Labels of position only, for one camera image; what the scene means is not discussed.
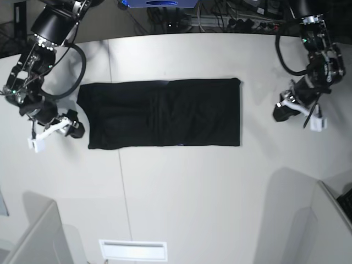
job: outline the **air vent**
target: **air vent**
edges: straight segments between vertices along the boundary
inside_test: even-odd
[[[137,242],[99,240],[103,257],[107,260],[167,262],[166,242]]]

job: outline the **white vent cover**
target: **white vent cover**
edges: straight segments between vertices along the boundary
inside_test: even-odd
[[[106,260],[167,262],[166,242],[99,240]]]

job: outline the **white table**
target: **white table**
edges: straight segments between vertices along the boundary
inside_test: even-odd
[[[347,76],[321,100],[329,119],[322,133],[303,130],[304,117],[273,120],[279,92],[291,79],[273,36],[159,35],[80,46],[88,58],[82,83],[239,78],[241,146],[88,150],[89,125],[73,104],[75,93],[61,105],[77,108],[84,138],[52,135],[47,150],[35,155],[26,145],[30,123],[1,100],[0,188],[10,217],[0,218],[0,239],[16,242],[28,225],[26,210],[43,200],[39,194],[58,202],[63,223],[79,234],[91,263],[103,262],[98,239],[113,239],[166,241],[171,264],[279,264],[316,179],[351,171],[349,46],[342,49]],[[282,53],[293,69],[307,65],[297,38],[282,38]],[[46,78],[49,90],[66,89],[78,75],[78,56],[69,54]],[[0,83],[17,59],[0,60]]]

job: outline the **folded black shirt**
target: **folded black shirt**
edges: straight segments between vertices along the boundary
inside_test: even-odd
[[[81,85],[88,148],[239,146],[239,86],[236,78]]]

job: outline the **gray floor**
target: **gray floor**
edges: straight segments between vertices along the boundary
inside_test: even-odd
[[[13,20],[13,5],[0,0],[0,24]],[[27,28],[30,28],[45,4],[38,0],[27,2]],[[129,12],[146,28],[150,29],[145,8],[131,8]],[[105,0],[91,8],[81,22],[77,43],[135,36],[134,23],[128,14],[117,8],[116,0]]]

